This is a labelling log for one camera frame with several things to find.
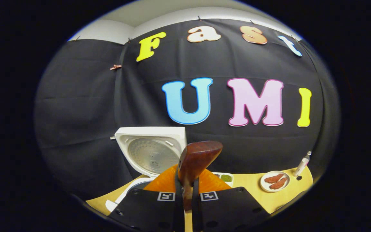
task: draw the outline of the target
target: white wall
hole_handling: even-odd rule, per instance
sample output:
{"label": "white wall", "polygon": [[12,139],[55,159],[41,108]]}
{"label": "white wall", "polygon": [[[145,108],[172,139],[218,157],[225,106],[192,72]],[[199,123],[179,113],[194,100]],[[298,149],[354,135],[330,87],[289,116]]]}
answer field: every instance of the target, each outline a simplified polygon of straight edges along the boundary
{"label": "white wall", "polygon": [[291,35],[296,40],[301,40],[300,35],[295,33],[289,27],[275,21],[268,19],[264,16],[225,7],[196,7],[183,9],[175,12],[171,12],[157,18],[151,19],[144,22],[137,27],[132,27],[127,24],[108,20],[108,19],[98,19],[91,24],[87,25],[85,28],[81,29],[69,41],[75,40],[80,36],[79,39],[96,39],[103,41],[111,41],[118,44],[124,44],[129,38],[138,37],[144,33],[152,31],[154,29],[161,28],[166,25],[171,25],[179,22],[197,20],[198,17],[202,20],[204,19],[234,19],[250,22],[250,20],[258,25],[263,25],[272,28],[276,31],[280,31],[286,35]]}

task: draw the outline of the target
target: white lid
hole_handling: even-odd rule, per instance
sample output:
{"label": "white lid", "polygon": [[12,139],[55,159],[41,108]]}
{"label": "white lid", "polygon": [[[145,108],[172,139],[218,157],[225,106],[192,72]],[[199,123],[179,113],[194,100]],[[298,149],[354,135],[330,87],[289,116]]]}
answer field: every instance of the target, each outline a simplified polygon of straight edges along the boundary
{"label": "white lid", "polygon": [[152,178],[177,164],[187,146],[184,127],[125,127],[115,139],[130,165]]}

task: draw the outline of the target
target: wooden spatula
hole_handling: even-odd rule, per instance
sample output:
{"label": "wooden spatula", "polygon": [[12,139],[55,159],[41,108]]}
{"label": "wooden spatula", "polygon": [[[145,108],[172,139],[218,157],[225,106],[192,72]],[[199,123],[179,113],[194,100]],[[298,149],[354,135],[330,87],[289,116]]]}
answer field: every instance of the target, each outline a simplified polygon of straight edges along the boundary
{"label": "wooden spatula", "polygon": [[184,210],[191,210],[193,183],[221,153],[223,145],[218,141],[199,141],[187,145],[178,162],[178,178],[183,186]]}

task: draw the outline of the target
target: bowl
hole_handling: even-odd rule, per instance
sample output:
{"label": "bowl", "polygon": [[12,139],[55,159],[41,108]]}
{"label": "bowl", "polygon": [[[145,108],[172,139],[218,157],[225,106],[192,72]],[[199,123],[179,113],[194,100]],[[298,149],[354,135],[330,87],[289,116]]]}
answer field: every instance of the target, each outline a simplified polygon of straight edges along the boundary
{"label": "bowl", "polygon": [[[281,188],[271,189],[270,186],[272,184],[265,182],[264,179],[265,178],[272,177],[272,176],[276,176],[276,175],[279,175],[279,174],[283,174],[283,176],[281,178],[287,178],[286,182],[284,183],[283,186],[281,186]],[[260,179],[260,186],[266,192],[277,192],[277,191],[280,191],[280,190],[284,189],[287,185],[289,185],[289,183],[290,183],[290,176],[287,173],[281,172],[281,171],[271,171],[271,172],[265,173],[262,176],[262,178]]]}

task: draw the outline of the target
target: green sauce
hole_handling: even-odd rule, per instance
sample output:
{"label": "green sauce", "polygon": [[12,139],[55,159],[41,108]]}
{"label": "green sauce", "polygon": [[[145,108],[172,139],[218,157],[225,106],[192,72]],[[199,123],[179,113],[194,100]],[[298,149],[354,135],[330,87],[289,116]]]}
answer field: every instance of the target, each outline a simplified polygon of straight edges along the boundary
{"label": "green sauce", "polygon": [[229,175],[221,175],[220,179],[224,182],[231,182],[233,180],[233,178]]}

